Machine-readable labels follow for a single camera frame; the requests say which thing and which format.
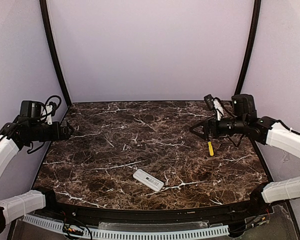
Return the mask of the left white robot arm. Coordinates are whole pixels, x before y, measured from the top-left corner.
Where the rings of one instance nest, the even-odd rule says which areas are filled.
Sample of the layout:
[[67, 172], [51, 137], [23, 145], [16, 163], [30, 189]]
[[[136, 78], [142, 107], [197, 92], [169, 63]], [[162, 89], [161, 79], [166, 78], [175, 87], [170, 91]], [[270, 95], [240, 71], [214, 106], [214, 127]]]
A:
[[[13, 122], [0, 130], [0, 178], [12, 159], [27, 147], [27, 154], [40, 150], [46, 142], [68, 140], [74, 128], [67, 122], [53, 121], [61, 105], [53, 102], [58, 95], [50, 96], [46, 102], [24, 100], [20, 112]], [[34, 143], [41, 145], [34, 148]], [[14, 220], [40, 209], [57, 209], [56, 194], [52, 189], [36, 187], [20, 195], [0, 200], [0, 234]]]

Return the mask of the white remote control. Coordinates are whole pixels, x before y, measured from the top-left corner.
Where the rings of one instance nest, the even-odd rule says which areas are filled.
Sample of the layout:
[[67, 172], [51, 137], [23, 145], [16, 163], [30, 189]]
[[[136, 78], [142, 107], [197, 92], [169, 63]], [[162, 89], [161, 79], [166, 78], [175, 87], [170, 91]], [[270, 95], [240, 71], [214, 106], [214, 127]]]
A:
[[132, 176], [135, 180], [139, 181], [155, 192], [159, 192], [164, 186], [164, 183], [161, 180], [155, 178], [142, 169], [138, 169]]

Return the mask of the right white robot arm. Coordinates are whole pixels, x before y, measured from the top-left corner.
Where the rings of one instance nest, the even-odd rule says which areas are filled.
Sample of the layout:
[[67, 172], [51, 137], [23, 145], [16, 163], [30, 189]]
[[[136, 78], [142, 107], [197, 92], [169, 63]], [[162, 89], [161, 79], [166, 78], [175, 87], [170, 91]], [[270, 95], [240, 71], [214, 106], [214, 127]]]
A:
[[[189, 131], [205, 141], [221, 136], [230, 138], [239, 134], [262, 145], [283, 150], [300, 159], [300, 132], [285, 125], [281, 120], [268, 116], [258, 117], [254, 97], [236, 94], [231, 98], [232, 112], [222, 101], [210, 94], [204, 98], [214, 115], [190, 127]], [[270, 204], [282, 200], [300, 198], [300, 176], [287, 180], [263, 183], [250, 195], [254, 205]]]

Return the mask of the yellow handled screwdriver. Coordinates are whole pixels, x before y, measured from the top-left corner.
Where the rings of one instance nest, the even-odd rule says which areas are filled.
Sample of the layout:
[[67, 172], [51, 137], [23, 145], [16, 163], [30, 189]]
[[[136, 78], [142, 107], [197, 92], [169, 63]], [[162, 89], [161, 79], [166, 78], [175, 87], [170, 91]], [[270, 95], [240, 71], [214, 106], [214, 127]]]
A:
[[207, 140], [207, 145], [208, 145], [209, 155], [211, 157], [213, 157], [215, 154], [214, 154], [214, 149], [213, 149], [212, 141], [210, 139]]

